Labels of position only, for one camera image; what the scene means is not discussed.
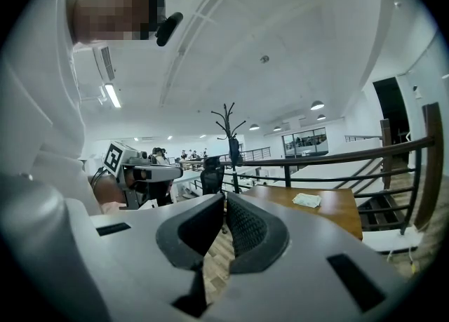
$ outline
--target person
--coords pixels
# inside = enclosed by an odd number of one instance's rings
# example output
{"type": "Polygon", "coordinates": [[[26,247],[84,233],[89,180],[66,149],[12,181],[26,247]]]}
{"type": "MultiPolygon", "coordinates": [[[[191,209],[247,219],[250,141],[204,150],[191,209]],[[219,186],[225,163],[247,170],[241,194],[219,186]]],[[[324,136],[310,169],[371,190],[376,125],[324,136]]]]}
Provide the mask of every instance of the person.
{"type": "Polygon", "coordinates": [[[156,148],[156,160],[159,165],[170,165],[168,160],[163,155],[163,150],[160,147],[156,148]]]}
{"type": "MultiPolygon", "coordinates": [[[[164,0],[31,0],[0,55],[0,172],[30,174],[89,215],[123,202],[113,179],[95,194],[79,160],[84,144],[75,44],[147,39],[164,19],[164,0]]],[[[132,174],[129,183],[132,185],[132,174]]]]}
{"type": "Polygon", "coordinates": [[[162,157],[166,161],[167,165],[170,165],[170,161],[166,158],[167,151],[165,149],[162,149],[162,157]]]}

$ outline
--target coat rack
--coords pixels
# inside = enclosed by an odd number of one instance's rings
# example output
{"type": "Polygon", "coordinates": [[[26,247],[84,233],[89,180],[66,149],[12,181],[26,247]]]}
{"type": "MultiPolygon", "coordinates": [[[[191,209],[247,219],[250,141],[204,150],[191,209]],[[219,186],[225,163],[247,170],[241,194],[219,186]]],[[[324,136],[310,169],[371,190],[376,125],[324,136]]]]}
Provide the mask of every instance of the coat rack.
{"type": "Polygon", "coordinates": [[[229,111],[226,107],[226,104],[223,105],[224,106],[224,116],[218,112],[212,112],[212,114],[220,115],[224,121],[224,126],[221,123],[219,123],[218,121],[216,121],[216,124],[225,131],[226,137],[224,137],[224,138],[217,137],[217,139],[219,139],[219,140],[228,139],[228,141],[229,141],[229,157],[231,158],[231,164],[232,164],[232,177],[233,177],[233,181],[234,181],[234,191],[236,192],[236,194],[238,194],[239,193],[239,186],[238,186],[239,181],[237,179],[236,164],[240,157],[240,151],[239,151],[239,141],[236,139],[237,134],[235,133],[235,131],[237,130],[237,128],[242,126],[246,122],[246,120],[243,123],[239,124],[233,131],[231,131],[231,126],[229,124],[229,116],[231,116],[231,114],[232,114],[232,108],[234,107],[234,105],[235,105],[235,102],[232,103],[231,107],[229,108],[229,111]]]}

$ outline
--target desk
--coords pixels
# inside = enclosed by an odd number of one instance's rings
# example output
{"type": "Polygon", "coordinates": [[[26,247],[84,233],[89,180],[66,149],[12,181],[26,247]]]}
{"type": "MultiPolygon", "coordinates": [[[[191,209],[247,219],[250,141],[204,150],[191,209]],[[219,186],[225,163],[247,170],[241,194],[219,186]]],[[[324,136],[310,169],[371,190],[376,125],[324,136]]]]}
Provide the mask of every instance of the desk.
{"type": "Polygon", "coordinates": [[[356,200],[350,189],[295,189],[293,187],[254,186],[243,195],[257,197],[278,203],[279,205],[313,213],[325,217],[339,225],[356,238],[361,240],[362,224],[358,215],[356,200]],[[300,192],[321,196],[321,204],[317,208],[310,208],[293,203],[293,199],[300,192]]]}

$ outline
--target air vent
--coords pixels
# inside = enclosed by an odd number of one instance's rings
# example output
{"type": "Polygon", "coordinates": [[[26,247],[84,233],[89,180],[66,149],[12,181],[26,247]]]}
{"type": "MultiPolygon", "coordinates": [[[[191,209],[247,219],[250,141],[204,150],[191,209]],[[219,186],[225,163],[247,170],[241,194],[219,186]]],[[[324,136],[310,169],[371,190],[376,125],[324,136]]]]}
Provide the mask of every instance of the air vent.
{"type": "Polygon", "coordinates": [[[103,62],[105,63],[105,68],[109,80],[115,79],[114,68],[112,67],[111,56],[109,55],[109,47],[101,49],[101,56],[103,57],[103,62]]]}

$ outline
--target black mesh chair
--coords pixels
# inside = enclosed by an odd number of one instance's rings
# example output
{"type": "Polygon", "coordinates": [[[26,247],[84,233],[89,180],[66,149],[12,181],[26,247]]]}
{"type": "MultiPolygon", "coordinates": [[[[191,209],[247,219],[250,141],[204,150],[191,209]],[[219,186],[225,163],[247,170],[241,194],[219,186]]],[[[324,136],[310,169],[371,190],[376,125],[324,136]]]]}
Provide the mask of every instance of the black mesh chair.
{"type": "Polygon", "coordinates": [[[200,174],[203,195],[222,191],[223,173],[225,173],[225,167],[220,165],[219,156],[208,157],[204,161],[204,171],[200,174]]]}

